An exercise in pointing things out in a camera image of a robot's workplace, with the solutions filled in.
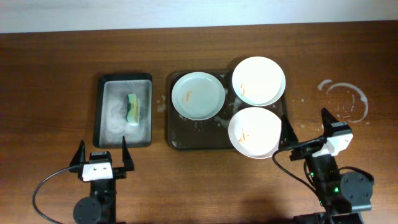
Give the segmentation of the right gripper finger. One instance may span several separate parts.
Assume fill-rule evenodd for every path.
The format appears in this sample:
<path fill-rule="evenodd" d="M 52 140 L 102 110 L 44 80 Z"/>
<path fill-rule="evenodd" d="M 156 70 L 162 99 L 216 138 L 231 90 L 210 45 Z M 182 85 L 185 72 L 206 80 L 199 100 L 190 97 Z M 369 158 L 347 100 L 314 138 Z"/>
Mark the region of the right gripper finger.
<path fill-rule="evenodd" d="M 281 117 L 281 133 L 279 139 L 279 149 L 284 149 L 299 142 L 293 127 L 291 126 L 287 116 L 284 114 Z"/>
<path fill-rule="evenodd" d="M 340 132 L 340 122 L 326 109 L 321 109 L 323 135 L 326 137 L 337 136 Z"/>

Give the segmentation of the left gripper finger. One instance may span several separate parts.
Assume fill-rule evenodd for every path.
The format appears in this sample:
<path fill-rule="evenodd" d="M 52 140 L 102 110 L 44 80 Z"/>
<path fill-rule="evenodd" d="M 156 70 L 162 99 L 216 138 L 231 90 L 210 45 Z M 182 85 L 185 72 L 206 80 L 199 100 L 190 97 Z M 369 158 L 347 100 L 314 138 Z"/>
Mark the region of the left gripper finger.
<path fill-rule="evenodd" d="M 124 168 L 126 170 L 134 170 L 134 162 L 127 148 L 127 142 L 124 136 L 122 139 L 122 151 L 123 151 L 122 157 L 123 157 Z"/>
<path fill-rule="evenodd" d="M 78 149 L 75 155 L 73 156 L 69 166 L 70 167 L 81 166 L 84 163 L 85 163 L 85 142 L 84 140 L 81 140 Z"/>

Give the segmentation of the white plate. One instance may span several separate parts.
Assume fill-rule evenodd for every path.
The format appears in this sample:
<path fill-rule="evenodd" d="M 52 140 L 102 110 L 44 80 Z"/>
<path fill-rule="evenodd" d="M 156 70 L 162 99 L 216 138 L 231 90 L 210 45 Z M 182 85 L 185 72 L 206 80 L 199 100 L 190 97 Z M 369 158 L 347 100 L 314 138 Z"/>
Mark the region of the white plate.
<path fill-rule="evenodd" d="M 285 74 L 282 68 L 266 57 L 249 57 L 233 70 L 232 87 L 235 94 L 252 106 L 268 106 L 284 94 Z"/>
<path fill-rule="evenodd" d="M 228 125 L 228 137 L 235 150 L 253 159 L 267 159 L 279 146 L 282 121 L 259 107 L 238 111 Z"/>

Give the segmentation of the green yellow sponge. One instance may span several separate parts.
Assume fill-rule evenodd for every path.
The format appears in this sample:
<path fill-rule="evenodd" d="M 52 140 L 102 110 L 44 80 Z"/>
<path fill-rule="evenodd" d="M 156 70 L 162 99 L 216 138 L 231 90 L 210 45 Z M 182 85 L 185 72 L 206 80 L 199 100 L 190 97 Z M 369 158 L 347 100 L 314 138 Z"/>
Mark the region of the green yellow sponge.
<path fill-rule="evenodd" d="M 128 94 L 126 121 L 128 124 L 137 126 L 140 118 L 140 100 L 135 93 Z"/>

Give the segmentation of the pale green plate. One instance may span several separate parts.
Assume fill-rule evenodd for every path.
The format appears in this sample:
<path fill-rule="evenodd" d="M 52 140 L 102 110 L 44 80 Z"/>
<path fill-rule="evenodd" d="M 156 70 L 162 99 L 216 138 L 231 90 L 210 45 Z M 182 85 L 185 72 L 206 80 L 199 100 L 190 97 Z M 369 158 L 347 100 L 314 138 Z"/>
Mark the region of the pale green plate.
<path fill-rule="evenodd" d="M 226 94 L 221 82 L 205 72 L 191 72 L 180 77 L 172 87 L 174 108 L 190 120 L 214 117 L 223 107 Z"/>

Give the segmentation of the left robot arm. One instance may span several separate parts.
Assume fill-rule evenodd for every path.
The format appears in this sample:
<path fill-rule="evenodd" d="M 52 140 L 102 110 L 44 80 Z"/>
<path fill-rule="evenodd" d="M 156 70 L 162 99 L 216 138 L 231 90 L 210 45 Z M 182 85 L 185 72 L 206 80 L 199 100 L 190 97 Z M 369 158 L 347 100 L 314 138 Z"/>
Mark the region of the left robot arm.
<path fill-rule="evenodd" d="M 116 223 L 116 181 L 125 179 L 126 173 L 134 170 L 134 162 L 122 139 L 123 166 L 113 167 L 111 153 L 92 152 L 85 159 L 85 142 L 70 162 L 70 171 L 78 174 L 78 179 L 90 184 L 90 195 L 80 199 L 73 209 L 76 223 Z"/>

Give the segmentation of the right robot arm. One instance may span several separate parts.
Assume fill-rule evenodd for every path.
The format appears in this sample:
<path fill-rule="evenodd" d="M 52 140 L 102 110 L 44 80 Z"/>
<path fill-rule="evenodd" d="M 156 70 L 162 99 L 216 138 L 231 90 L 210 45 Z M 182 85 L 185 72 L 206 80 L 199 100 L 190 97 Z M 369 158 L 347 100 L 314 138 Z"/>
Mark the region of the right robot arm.
<path fill-rule="evenodd" d="M 335 156 L 353 139 L 353 130 L 338 121 L 326 108 L 321 109 L 323 134 L 300 142 L 288 118 L 281 118 L 280 145 L 273 153 L 274 164 L 287 175 L 308 187 L 319 200 L 324 212 L 294 216 L 290 223 L 362 223 L 361 212 L 372 209 L 374 177 L 352 166 L 338 167 Z M 291 152 L 291 161 L 303 160 L 303 180 L 277 162 L 276 155 Z"/>

